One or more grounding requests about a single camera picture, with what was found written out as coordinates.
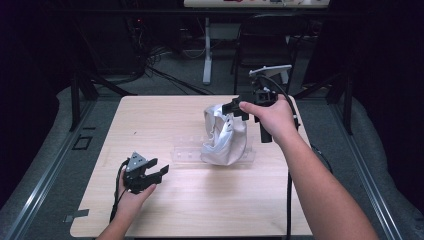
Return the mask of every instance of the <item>person's right arm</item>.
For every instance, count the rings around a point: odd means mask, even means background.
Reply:
[[[368,218],[297,132],[284,96],[270,107],[241,102],[280,146],[305,217],[316,239],[378,239]]]

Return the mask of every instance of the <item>desk leg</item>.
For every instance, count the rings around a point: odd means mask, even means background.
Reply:
[[[212,56],[211,56],[211,37],[209,32],[209,18],[206,18],[205,23],[205,68],[203,69],[203,84],[211,84],[211,71],[212,71]]]

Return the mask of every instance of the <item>person's right hand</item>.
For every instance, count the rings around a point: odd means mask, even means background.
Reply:
[[[243,101],[240,102],[239,107],[243,112],[258,117],[262,126],[277,143],[281,143],[283,136],[290,136],[293,131],[297,132],[290,105],[283,95],[278,95],[277,102],[269,107]]]

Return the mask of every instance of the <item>light wood tabletop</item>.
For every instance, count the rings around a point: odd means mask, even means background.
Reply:
[[[185,7],[192,8],[327,8],[330,0],[184,0]]]
[[[221,237],[286,235],[288,168],[275,143],[261,143],[259,124],[247,121],[254,161],[214,166],[200,159],[173,160],[175,137],[206,136],[203,110],[236,96],[129,96],[117,109],[79,210],[74,237],[96,237],[109,223],[119,166],[134,151],[169,164],[155,192],[127,232],[130,237]],[[299,129],[309,144],[300,118]],[[311,235],[295,188],[292,235]]]

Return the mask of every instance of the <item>black chair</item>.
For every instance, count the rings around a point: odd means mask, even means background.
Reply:
[[[239,67],[255,70],[278,65],[292,65],[286,85],[288,92],[297,47],[308,25],[308,20],[301,16],[279,14],[259,14],[243,21],[231,67],[231,73],[234,73],[234,94],[237,94]]]

